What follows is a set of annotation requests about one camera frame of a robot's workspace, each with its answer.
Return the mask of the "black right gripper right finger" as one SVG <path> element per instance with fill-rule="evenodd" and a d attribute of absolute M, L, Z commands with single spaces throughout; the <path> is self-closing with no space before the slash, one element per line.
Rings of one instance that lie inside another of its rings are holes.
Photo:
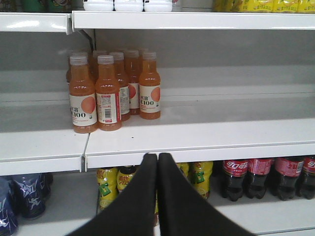
<path fill-rule="evenodd" d="M 253 236 L 203 199 L 169 153 L 158 156 L 158 210 L 162 236 Z"/>

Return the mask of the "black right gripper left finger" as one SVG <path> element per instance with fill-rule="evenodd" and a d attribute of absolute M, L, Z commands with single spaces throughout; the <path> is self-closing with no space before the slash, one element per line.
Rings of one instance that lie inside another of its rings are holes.
<path fill-rule="evenodd" d="M 118 197 L 69 236 L 152 236 L 158 158 L 146 153 L 135 176 Z"/>

